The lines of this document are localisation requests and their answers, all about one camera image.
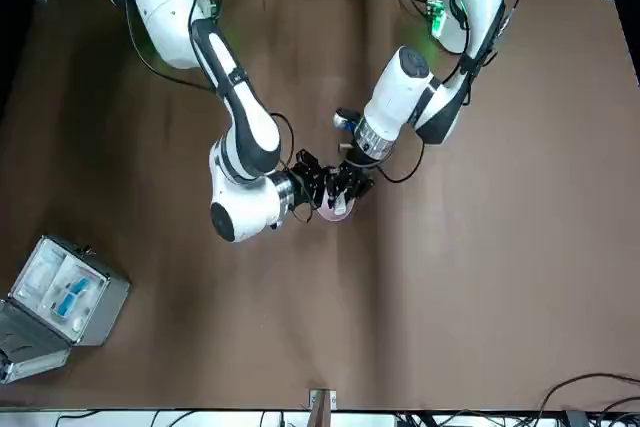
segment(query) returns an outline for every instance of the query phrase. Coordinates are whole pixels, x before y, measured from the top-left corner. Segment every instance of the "brown table surface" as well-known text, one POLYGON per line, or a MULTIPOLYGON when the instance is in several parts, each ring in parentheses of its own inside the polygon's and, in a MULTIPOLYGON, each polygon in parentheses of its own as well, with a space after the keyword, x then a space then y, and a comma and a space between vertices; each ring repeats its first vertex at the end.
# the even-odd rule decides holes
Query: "brown table surface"
MULTIPOLYGON (((322 162, 332 112, 363 108, 398 45, 452 65, 397 0, 223 9, 255 90, 322 162)), ((522 0, 500 51, 411 182, 231 245, 208 213, 218 100, 147 71, 108 0, 37 6, 0 130, 0 287, 49 232, 133 289, 105 346, 0 400, 299 408, 331 387, 351 409, 534 409, 572 375, 640 375, 640 93, 615 6, 522 0)), ((404 132, 390 173, 418 152, 404 132)), ((550 407, 628 391, 586 381, 550 407)))

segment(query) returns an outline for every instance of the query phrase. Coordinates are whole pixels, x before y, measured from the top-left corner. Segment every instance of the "case lid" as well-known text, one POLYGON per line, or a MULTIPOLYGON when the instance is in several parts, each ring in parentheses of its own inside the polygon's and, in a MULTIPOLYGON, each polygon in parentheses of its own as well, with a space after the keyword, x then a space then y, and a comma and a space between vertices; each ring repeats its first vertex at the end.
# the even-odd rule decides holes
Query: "case lid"
POLYGON ((107 279, 73 252, 43 237, 9 296, 70 342, 82 338, 107 279))
POLYGON ((0 300, 0 383, 46 370, 51 354, 64 352, 66 358, 70 350, 61 336, 11 302, 0 300))

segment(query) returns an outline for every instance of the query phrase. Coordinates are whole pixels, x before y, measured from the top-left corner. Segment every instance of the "green led light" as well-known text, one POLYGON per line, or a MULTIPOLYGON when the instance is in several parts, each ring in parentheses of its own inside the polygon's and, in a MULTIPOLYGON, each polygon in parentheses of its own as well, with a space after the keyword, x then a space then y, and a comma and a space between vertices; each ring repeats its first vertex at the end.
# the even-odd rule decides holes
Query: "green led light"
POLYGON ((431 35, 436 39, 442 35, 442 29, 444 29, 445 21, 447 20, 447 13, 442 12, 440 15, 433 17, 431 20, 431 35))
POLYGON ((444 8, 442 0, 427 0, 427 17, 431 21, 431 35, 435 38, 440 37, 444 23, 447 20, 447 12, 444 8))

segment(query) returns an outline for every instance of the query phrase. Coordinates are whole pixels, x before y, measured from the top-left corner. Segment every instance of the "power cord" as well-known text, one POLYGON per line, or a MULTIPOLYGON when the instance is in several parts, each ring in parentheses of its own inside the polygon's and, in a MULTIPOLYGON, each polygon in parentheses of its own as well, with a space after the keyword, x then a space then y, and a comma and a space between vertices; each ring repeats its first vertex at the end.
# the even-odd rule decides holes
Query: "power cord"
POLYGON ((293 133, 293 126, 291 125, 291 122, 289 122, 289 119, 287 119, 287 117, 284 114, 281 114, 280 112, 271 112, 271 117, 274 117, 276 119, 281 119, 285 124, 287 124, 287 128, 289 129, 289 133, 291 134, 291 149, 289 151, 289 157, 287 158, 287 166, 289 166, 289 164, 291 164, 291 159, 293 159, 293 151, 295 150, 295 145, 296 145, 296 138, 295 138, 295 134, 293 133))
POLYGON ((613 380, 618 380, 620 382, 627 382, 627 383, 631 383, 631 384, 637 384, 637 385, 640 386, 640 379, 637 379, 637 378, 634 378, 634 377, 629 377, 627 375, 612 374, 612 373, 609 373, 609 372, 594 372, 594 373, 591 373, 591 374, 583 374, 583 375, 578 375, 576 377, 572 377, 572 378, 570 378, 568 380, 565 380, 564 382, 560 382, 559 384, 556 384, 547 393, 547 395, 542 400, 542 403, 540 404, 540 410, 538 411, 538 415, 536 416, 535 421, 532 424, 532 427, 538 427, 538 422, 540 422, 540 419, 542 418, 542 414, 544 413, 544 408, 547 406, 547 403, 549 402, 549 399, 551 398, 551 396, 553 394, 555 394, 558 390, 560 390, 563 387, 566 387, 567 385, 579 382, 581 380, 594 379, 594 378, 613 379, 613 380))
POLYGON ((173 422, 171 422, 169 425, 167 425, 167 427, 173 427, 174 425, 176 425, 178 422, 180 422, 182 419, 184 419, 185 417, 189 417, 191 414, 195 414, 196 412, 198 412, 197 410, 191 410, 187 413, 182 414, 180 417, 178 417, 176 420, 174 420, 173 422))
POLYGON ((56 424, 55 427, 58 427, 60 425, 60 421, 61 420, 78 420, 78 419, 86 419, 87 417, 91 417, 92 415, 96 415, 99 414, 100 412, 102 412, 101 410, 94 410, 92 412, 87 412, 86 414, 82 414, 82 415, 61 415, 60 417, 58 417, 58 419, 56 420, 56 424))
POLYGON ((402 10, 404 10, 407 14, 409 14, 411 17, 419 19, 419 20, 425 20, 424 16, 425 16, 425 12, 421 11, 418 8, 418 5, 415 2, 411 2, 411 4, 413 5, 413 8, 418 12, 418 15, 416 15, 415 13, 411 12, 409 9, 407 9, 407 6, 404 5, 404 2, 402 2, 402 0, 398 0, 398 5, 402 8, 402 10))
POLYGON ((391 182, 392 184, 402 184, 403 182, 406 182, 411 177, 413 177, 415 175, 415 173, 418 171, 418 169, 420 168, 420 164, 422 164, 422 158, 424 157, 424 150, 425 150, 425 145, 422 144, 422 148, 420 149, 420 156, 418 157, 418 161, 416 162, 415 167, 411 170, 411 172, 409 172, 407 175, 405 175, 404 177, 402 177, 400 179, 393 179, 393 178, 389 177, 389 175, 379 165, 376 168, 378 169, 378 172, 380 172, 380 174, 382 174, 382 176, 388 182, 391 182))
POLYGON ((158 418, 158 415, 160 415, 160 411, 156 410, 156 413, 153 414, 153 418, 151 419, 151 424, 149 424, 149 427, 153 427, 153 424, 156 423, 156 419, 158 418))
MULTIPOLYGON (((554 387, 552 387, 549 392, 545 395, 544 399, 542 400, 541 404, 540 404, 540 408, 538 410, 538 413, 536 416, 534 417, 525 417, 522 418, 520 420, 520 422, 518 422, 517 424, 515 424, 513 427, 537 427, 538 423, 540 422, 540 420, 542 419, 542 416, 544 414, 544 409, 547 406, 547 404, 549 403, 549 399, 551 399, 551 397, 553 396, 553 394, 555 394, 558 390, 562 389, 563 387, 566 387, 568 385, 574 384, 576 382, 579 382, 581 380, 587 380, 587 379, 595 379, 595 378, 601 378, 601 379, 613 379, 613 380, 618 380, 620 382, 627 382, 630 384, 634 384, 640 387, 640 379, 635 378, 635 377, 630 377, 627 375, 620 375, 620 374, 613 374, 613 373, 609 373, 609 372, 594 372, 594 373, 589 373, 589 374, 583 374, 583 375, 578 375, 576 377, 571 377, 570 379, 567 379, 563 382, 560 382, 558 384, 556 384, 554 387)), ((622 405, 628 402, 633 402, 633 401, 640 401, 640 396, 634 396, 634 397, 626 397, 624 399, 618 400, 616 402, 614 402, 613 404, 607 406, 602 413, 600 414, 600 416, 598 417, 598 421, 596 422, 595 426, 596 427, 600 427, 600 423, 602 422, 604 416, 606 415, 607 412, 609 412, 611 409, 617 407, 618 405, 622 405)), ((438 427, 444 427, 446 424, 448 424, 449 422, 451 422, 453 419, 455 419, 456 417, 462 415, 462 414, 471 414, 471 415, 477 415, 480 417, 484 417, 485 419, 491 421, 494 424, 499 425, 500 427, 503 427, 502 424, 499 424, 495 419, 492 419, 490 415, 485 414, 483 412, 478 412, 478 411, 474 411, 474 410, 460 410, 458 412, 456 412, 455 414, 451 415, 450 417, 448 417, 446 420, 444 420, 443 422, 438 424, 438 427)), ((400 418, 401 420, 403 420, 400 416, 400 413, 396 413, 396 417, 400 418)), ((627 418, 631 418, 636 420, 636 417, 640 417, 640 413, 638 412, 632 412, 632 413, 625 413, 625 414, 621 414, 620 416, 618 416, 617 418, 615 418, 611 424, 609 424, 609 427, 614 427, 614 424, 617 422, 621 422, 624 419, 627 418)))
MULTIPOLYGON (((196 5, 196 0, 193 0, 193 6, 191 7, 191 14, 193 13, 193 7, 195 7, 196 5)), ((163 79, 166 80, 170 80, 171 82, 175 82, 177 84, 181 84, 181 85, 187 85, 189 87, 194 87, 196 89, 199 90, 204 90, 207 92, 211 92, 211 89, 209 87, 205 87, 204 85, 200 85, 200 84, 195 84, 193 82, 189 82, 187 80, 182 80, 182 79, 178 79, 176 77, 172 77, 170 75, 167 74, 163 74, 162 72, 159 72, 158 70, 156 70, 151 64, 149 64, 149 62, 147 62, 147 60, 142 56, 142 53, 140 52, 140 49, 138 49, 138 45, 136 44, 136 40, 135 37, 133 35, 133 29, 131 27, 131 18, 129 15, 129 0, 124 0, 124 13, 125 13, 125 17, 127 19, 127 28, 129 29, 129 38, 131 39, 131 43, 133 44, 133 48, 136 51, 136 54, 138 54, 138 57, 140 58, 140 60, 144 63, 144 65, 147 66, 147 68, 153 72, 154 74, 156 74, 159 77, 162 77, 163 79)), ((189 35, 191 36, 191 14, 189 14, 189 24, 187 25, 187 29, 189 30, 189 35)))
POLYGON ((615 407, 618 407, 619 405, 628 404, 629 402, 640 402, 640 396, 636 395, 634 397, 626 397, 624 399, 620 399, 614 402, 613 404, 610 404, 607 407, 605 407, 600 413, 600 415, 598 416, 598 419, 596 420, 596 427, 600 427, 602 425, 602 421, 606 417, 607 412, 613 410, 615 407))

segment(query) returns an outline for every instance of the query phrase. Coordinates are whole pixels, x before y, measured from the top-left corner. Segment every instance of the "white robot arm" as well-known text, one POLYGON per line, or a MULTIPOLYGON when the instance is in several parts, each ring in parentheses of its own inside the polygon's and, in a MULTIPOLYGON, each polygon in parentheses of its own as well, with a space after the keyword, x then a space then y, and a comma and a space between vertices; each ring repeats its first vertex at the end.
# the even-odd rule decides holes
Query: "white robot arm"
MULTIPOLYGON (((129 0, 111 0, 127 11, 129 0)), ((231 117, 211 149, 211 217, 218 234, 241 241, 279 225, 293 204, 293 185, 276 172, 280 135, 215 21, 208 0, 135 0, 149 36, 169 65, 201 67, 231 117)))
POLYGON ((429 145, 441 144, 450 134, 471 84, 493 48, 505 12, 504 0, 453 1, 469 29, 465 32, 461 19, 453 16, 445 26, 445 38, 469 36, 455 75, 442 84, 419 53, 400 47, 365 107, 354 132, 356 148, 347 159, 377 165, 390 152, 404 123, 429 145))

